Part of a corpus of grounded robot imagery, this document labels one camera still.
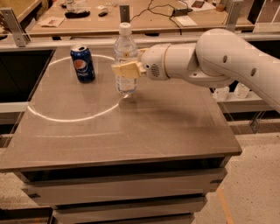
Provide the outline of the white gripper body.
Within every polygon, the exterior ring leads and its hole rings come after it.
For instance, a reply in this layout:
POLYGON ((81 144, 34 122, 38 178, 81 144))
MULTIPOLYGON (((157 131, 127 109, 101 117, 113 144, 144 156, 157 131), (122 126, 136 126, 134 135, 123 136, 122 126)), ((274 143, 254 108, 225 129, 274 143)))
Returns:
POLYGON ((167 81, 165 55, 170 44, 158 44, 148 48, 141 58, 147 76, 154 81, 167 81))

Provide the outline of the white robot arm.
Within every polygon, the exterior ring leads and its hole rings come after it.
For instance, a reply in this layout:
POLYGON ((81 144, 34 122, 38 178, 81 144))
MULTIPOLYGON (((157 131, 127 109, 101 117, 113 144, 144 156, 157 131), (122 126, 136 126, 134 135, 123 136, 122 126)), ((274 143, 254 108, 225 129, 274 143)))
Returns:
POLYGON ((280 112, 280 61, 231 31, 212 29, 195 43, 159 44, 112 66, 117 77, 181 79, 206 88, 239 81, 280 112))

